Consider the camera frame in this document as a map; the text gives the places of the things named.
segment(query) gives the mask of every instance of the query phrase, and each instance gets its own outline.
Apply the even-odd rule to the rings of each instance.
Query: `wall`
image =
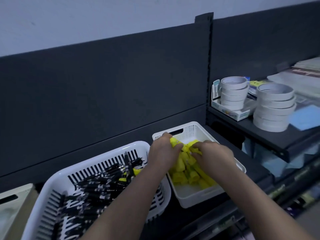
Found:
[[[0,0],[0,56],[314,0]]]

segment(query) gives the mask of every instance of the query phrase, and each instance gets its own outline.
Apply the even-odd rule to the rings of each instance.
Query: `person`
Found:
[[[177,144],[172,148],[171,137],[164,133],[153,142],[148,164],[90,226],[81,240],[139,239],[158,185],[177,161],[183,146]],[[192,154],[198,164],[244,213],[256,239],[313,239],[238,169],[228,147],[211,141],[197,142],[193,147],[202,152],[202,155]]]

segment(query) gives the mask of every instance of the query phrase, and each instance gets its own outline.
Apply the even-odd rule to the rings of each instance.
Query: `person's left hand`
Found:
[[[165,174],[176,163],[179,153],[183,147],[182,143],[171,146],[171,134],[165,132],[163,135],[154,140],[148,154],[148,165],[160,170]]]

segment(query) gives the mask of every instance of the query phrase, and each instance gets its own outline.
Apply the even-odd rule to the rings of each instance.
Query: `slotted white basket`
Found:
[[[82,191],[76,189],[74,183],[84,178],[102,172],[115,163],[124,164],[124,153],[128,152],[132,161],[142,157],[142,168],[147,164],[150,145],[144,141],[136,141],[119,147],[112,151],[92,157],[75,165],[60,170],[51,176],[44,184],[39,197],[32,209],[21,240],[51,240],[53,234],[56,239],[65,239],[65,232],[78,226],[70,222],[72,217],[65,217],[59,225],[58,231],[54,231],[57,220],[58,208],[62,194],[79,195]],[[164,177],[153,198],[146,222],[161,215],[167,207],[171,198],[171,189],[167,177]],[[64,206],[67,208],[76,206],[78,201],[69,200]]]
[[[198,122],[195,121],[158,133],[154,133],[152,135],[153,140],[161,137],[164,132],[172,134],[173,137],[177,138],[184,144],[187,144],[190,141],[194,140],[209,140],[218,142]],[[246,173],[246,168],[236,158],[235,161],[238,168]],[[219,185],[215,185],[204,190],[202,190],[198,185],[174,185],[169,173],[167,173],[167,176],[169,178],[174,194],[183,208],[194,206],[224,192],[224,190]]]

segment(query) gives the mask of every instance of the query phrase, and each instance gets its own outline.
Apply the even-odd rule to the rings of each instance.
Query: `notepad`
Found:
[[[289,121],[300,131],[320,126],[320,107],[312,104],[298,109],[290,115]]]

